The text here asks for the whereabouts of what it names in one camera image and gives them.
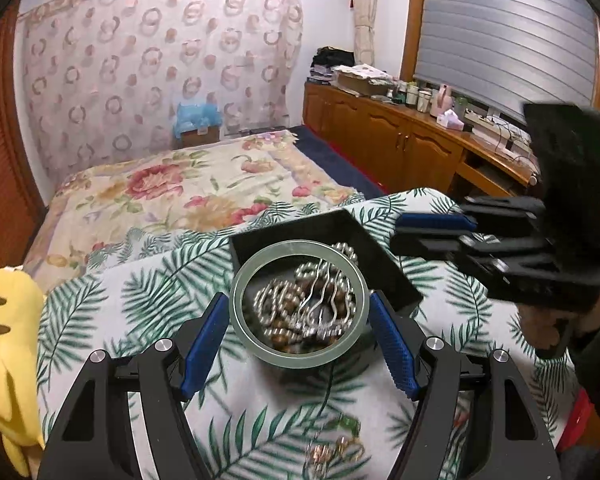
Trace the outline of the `person's right hand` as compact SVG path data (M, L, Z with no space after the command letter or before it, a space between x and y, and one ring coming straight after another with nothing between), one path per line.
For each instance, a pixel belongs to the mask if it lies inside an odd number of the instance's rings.
M520 328L524 339L539 352L555 350L562 340L558 325L566 323L571 336L582 336L600 329L600 296L591 310L574 313L517 304Z

